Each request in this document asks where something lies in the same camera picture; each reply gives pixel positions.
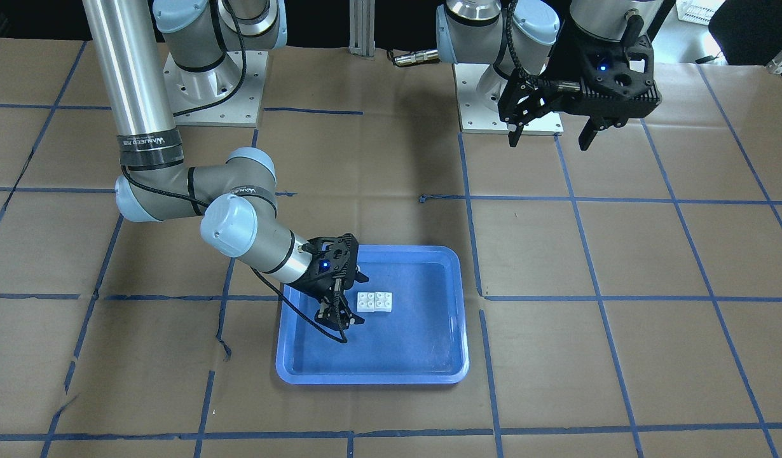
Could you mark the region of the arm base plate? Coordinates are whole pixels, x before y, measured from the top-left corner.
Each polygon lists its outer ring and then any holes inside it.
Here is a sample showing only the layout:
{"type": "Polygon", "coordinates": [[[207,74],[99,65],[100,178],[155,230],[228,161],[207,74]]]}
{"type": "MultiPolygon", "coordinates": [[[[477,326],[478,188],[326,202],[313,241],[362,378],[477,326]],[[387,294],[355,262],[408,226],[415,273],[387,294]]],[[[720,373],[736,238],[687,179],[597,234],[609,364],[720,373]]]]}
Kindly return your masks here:
{"type": "Polygon", "coordinates": [[[257,127],[270,54],[266,50],[247,50],[245,55],[245,80],[232,96],[230,93],[241,77],[239,50],[229,52],[219,67],[204,73],[180,69],[172,55],[168,55],[163,77],[174,113],[224,101],[211,108],[176,116],[178,127],[257,127]]]}
{"type": "Polygon", "coordinates": [[[507,134],[507,124],[498,113],[505,79],[491,65],[485,64],[455,64],[454,76],[461,131],[507,134]]]}

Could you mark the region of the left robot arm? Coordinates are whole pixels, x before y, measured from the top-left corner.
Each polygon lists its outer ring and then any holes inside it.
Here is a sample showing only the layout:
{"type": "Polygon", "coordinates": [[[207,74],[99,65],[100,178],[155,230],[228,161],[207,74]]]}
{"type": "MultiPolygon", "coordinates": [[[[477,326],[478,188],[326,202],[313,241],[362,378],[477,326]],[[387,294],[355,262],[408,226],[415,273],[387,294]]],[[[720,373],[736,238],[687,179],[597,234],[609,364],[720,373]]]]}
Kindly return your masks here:
{"type": "Polygon", "coordinates": [[[543,1],[444,1],[436,13],[440,60],[488,65],[504,87],[495,112],[516,147],[551,112],[585,116],[579,148],[661,104],[649,20],[659,1],[572,1],[565,17],[543,1]]]}

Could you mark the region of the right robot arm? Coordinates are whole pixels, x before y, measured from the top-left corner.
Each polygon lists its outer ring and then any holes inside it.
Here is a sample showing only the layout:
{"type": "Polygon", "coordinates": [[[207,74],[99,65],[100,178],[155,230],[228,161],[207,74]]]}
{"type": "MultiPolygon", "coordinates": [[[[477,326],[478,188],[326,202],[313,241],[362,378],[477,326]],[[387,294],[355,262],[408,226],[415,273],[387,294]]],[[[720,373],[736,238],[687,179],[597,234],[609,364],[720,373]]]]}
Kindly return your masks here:
{"type": "Polygon", "coordinates": [[[226,257],[318,302],[312,324],[345,331],[364,323],[346,293],[365,283],[350,233],[305,239],[278,220],[277,173],[249,144],[222,162],[185,159],[210,146],[201,133],[245,121],[249,61],[283,46],[280,1],[86,1],[83,3],[112,114],[121,173],[119,212],[136,223],[200,218],[200,237],[226,257]],[[202,113],[222,116],[200,128],[202,113]]]}

